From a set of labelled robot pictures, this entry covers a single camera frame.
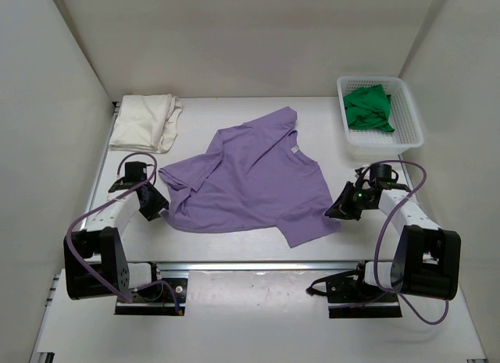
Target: purple shirt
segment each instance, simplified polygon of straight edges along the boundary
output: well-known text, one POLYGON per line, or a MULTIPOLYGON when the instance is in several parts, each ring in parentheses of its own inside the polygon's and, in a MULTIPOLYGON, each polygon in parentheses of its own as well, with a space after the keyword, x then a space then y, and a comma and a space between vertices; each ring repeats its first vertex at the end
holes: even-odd
POLYGON ((218 130, 203 155, 159 170, 167 182, 168 223, 178 230, 225 233, 277 226, 290 247, 333 233, 333 204, 320 166, 297 145, 297 112, 280 109, 218 130))

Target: purple fabric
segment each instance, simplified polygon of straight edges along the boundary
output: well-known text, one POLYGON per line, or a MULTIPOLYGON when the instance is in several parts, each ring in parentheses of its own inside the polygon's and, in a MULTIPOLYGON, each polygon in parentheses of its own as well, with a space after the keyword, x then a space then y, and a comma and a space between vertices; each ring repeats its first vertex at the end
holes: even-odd
POLYGON ((333 204, 317 162, 297 146, 297 112, 280 109, 218 130, 209 149, 159 170, 178 230, 225 233, 277 226, 290 247, 333 233, 333 204))

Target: white table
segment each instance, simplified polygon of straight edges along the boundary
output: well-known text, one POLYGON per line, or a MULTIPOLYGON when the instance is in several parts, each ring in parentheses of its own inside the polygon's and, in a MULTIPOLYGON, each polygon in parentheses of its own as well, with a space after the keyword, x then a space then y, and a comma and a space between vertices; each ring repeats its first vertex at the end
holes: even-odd
MULTIPOLYGON (((318 161, 335 199, 353 162, 342 153, 344 134, 336 98, 183 99, 179 137, 172 150, 158 155, 165 166, 206 150, 217 129, 239 125, 290 105, 298 112, 298 143, 318 161)), ((94 205, 116 178, 125 152, 105 158, 94 205)), ((156 184, 167 195, 161 180, 156 184)), ((341 231, 290 249, 275 229, 226 234, 177 232, 158 219, 148 223, 137 214, 123 237, 129 261, 240 262, 239 269, 283 263, 358 261, 373 257, 384 216, 364 212, 359 222, 342 222, 341 231)), ((398 237, 390 228, 381 252, 392 259, 398 237)), ((461 290, 448 318, 439 326, 423 324, 402 304, 399 319, 328 318, 322 297, 305 288, 325 271, 189 272, 183 318, 114 315, 115 297, 72 301, 64 272, 48 308, 36 350, 55 353, 60 362, 443 362, 484 358, 461 290)), ((429 319, 442 313, 443 302, 411 297, 429 319)))

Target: laundry basket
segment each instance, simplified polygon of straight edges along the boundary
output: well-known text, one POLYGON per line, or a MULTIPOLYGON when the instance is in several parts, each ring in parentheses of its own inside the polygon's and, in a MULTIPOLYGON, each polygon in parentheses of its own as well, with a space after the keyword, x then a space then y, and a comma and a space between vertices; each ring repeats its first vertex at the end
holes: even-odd
POLYGON ((341 104, 342 121, 348 142, 348 151, 356 158, 395 156, 409 148, 423 144, 416 106, 405 82, 397 77, 349 76, 337 80, 338 98, 341 104), (382 130, 349 129, 345 117, 344 96, 360 87, 381 84, 385 94, 391 95, 389 124, 392 133, 382 130))

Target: black strap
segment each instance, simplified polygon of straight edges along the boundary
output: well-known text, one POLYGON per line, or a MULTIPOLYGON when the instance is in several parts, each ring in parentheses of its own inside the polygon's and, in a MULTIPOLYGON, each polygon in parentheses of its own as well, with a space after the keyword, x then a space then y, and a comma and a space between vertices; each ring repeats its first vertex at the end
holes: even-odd
POLYGON ((326 276, 326 277, 323 277, 321 279, 316 279, 316 280, 314 280, 311 283, 310 287, 308 287, 307 289, 305 289, 305 292, 307 294, 309 294, 311 297, 313 295, 320 295, 321 297, 328 297, 329 294, 333 293, 332 291, 328 291, 328 289, 327 289, 327 291, 317 290, 313 286, 316 285, 316 284, 318 284, 318 283, 325 283, 329 279, 335 279, 335 278, 338 278, 338 277, 349 277, 349 276, 354 276, 354 275, 358 275, 358 274, 359 274, 358 270, 357 269, 353 269, 352 271, 347 271, 347 272, 342 272, 342 273, 336 273, 334 275, 326 276))

